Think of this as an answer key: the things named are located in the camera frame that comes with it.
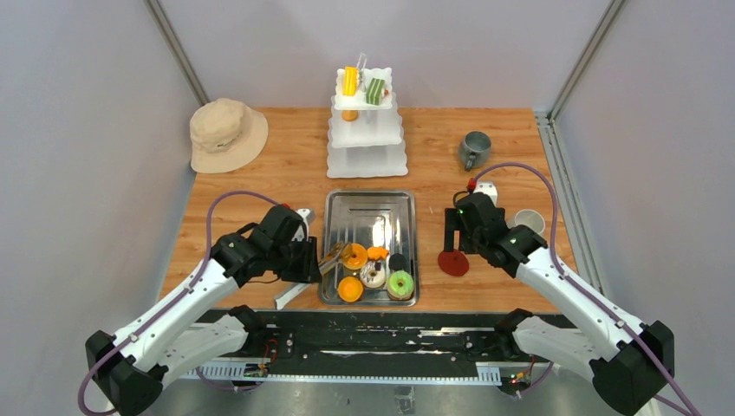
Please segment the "metal tongs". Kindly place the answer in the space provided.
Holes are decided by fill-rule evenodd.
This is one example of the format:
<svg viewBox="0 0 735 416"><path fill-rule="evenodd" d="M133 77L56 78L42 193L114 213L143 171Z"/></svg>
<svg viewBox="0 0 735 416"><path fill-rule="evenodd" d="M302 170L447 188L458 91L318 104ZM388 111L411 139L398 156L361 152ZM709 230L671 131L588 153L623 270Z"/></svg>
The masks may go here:
<svg viewBox="0 0 735 416"><path fill-rule="evenodd" d="M274 297L275 309L284 309L288 303L293 301L312 284L322 284L326 275L338 263L348 258L351 254L351 245L340 242L336 243L328 252L325 252L319 261L316 261L316 259L311 261L308 257L304 262L307 276L301 280L292 282L285 291Z"/></svg>

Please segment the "orange glazed donut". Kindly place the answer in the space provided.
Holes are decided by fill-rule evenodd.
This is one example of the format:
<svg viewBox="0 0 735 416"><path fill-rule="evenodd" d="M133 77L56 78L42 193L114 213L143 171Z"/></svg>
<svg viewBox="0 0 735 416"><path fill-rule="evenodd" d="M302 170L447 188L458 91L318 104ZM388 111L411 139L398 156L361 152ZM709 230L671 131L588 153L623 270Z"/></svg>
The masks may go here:
<svg viewBox="0 0 735 416"><path fill-rule="evenodd" d="M341 264L348 270L360 270L368 261L368 251L361 244L347 244L341 252Z"/></svg>

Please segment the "orange fish cookie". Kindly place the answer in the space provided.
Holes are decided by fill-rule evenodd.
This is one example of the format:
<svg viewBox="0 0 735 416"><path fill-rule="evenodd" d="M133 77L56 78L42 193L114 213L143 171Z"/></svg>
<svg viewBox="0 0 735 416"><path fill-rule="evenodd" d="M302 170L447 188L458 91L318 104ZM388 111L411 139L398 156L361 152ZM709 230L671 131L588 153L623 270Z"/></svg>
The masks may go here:
<svg viewBox="0 0 735 416"><path fill-rule="evenodd" d="M368 263L378 263L386 261L390 255L390 251L383 247L369 247L366 249L366 253Z"/></svg>

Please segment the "white chocolate drizzle donut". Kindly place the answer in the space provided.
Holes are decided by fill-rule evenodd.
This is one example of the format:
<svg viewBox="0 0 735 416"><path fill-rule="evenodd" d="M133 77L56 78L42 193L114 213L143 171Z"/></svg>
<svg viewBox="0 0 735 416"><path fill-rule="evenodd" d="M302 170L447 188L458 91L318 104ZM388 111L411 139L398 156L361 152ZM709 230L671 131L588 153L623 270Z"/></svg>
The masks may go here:
<svg viewBox="0 0 735 416"><path fill-rule="evenodd" d="M368 289L382 288L387 280L386 268L383 262L380 260L366 262L361 268L359 278Z"/></svg>

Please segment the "tan round biscuit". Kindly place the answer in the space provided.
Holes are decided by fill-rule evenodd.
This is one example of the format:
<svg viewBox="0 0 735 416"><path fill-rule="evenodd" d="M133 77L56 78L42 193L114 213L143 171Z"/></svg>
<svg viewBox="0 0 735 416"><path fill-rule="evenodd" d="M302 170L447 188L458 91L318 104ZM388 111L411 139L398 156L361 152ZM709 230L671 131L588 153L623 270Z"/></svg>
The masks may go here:
<svg viewBox="0 0 735 416"><path fill-rule="evenodd" d="M358 110L342 110L341 118L346 122L353 122L359 118Z"/></svg>

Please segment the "green striped cake slice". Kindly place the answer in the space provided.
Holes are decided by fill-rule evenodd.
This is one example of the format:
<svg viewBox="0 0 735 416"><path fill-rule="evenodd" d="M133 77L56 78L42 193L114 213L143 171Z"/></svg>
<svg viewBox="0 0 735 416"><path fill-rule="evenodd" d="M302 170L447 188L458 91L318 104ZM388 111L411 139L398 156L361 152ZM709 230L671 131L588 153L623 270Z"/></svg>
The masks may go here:
<svg viewBox="0 0 735 416"><path fill-rule="evenodd" d="M379 106L384 96L385 80L373 78L367 86L365 101L368 105Z"/></svg>

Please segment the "yellow cake slice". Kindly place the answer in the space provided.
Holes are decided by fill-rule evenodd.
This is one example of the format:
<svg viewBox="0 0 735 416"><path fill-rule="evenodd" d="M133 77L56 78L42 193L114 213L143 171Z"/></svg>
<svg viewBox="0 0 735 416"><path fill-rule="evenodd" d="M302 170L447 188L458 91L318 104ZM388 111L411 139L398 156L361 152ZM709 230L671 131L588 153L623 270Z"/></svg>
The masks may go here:
<svg viewBox="0 0 735 416"><path fill-rule="evenodd" d="M357 67L345 67L342 78L342 94L355 96L360 85L360 70Z"/></svg>

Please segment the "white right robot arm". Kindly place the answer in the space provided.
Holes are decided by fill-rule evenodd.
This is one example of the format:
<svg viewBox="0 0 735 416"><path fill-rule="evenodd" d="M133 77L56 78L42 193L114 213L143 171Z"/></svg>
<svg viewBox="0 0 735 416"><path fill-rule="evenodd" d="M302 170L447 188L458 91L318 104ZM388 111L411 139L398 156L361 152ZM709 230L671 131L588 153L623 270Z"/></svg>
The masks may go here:
<svg viewBox="0 0 735 416"><path fill-rule="evenodd" d="M494 328L491 348L507 361L541 356L589 381L622 415L637 414L674 377L674 335L663 322L647 324L595 291L526 225L509 226L505 210L482 192L445 210L445 253L477 254L530 286L573 325L555 327L525 309Z"/></svg>

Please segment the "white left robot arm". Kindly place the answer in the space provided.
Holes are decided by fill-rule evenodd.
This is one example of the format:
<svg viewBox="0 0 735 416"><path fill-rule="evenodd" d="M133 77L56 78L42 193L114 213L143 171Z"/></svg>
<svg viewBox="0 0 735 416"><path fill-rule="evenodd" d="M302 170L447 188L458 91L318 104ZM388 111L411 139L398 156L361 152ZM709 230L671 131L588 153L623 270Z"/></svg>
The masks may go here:
<svg viewBox="0 0 735 416"><path fill-rule="evenodd" d="M315 280L317 240L309 233L314 217L311 209L274 205L260 222L220 237L190 275L147 312L112 334L98 330L87 338L84 381L102 391L115 413L139 415L181 374L214 357L235 351L259 356L266 337L245 306L207 328L188 329L254 277L271 272L284 281Z"/></svg>

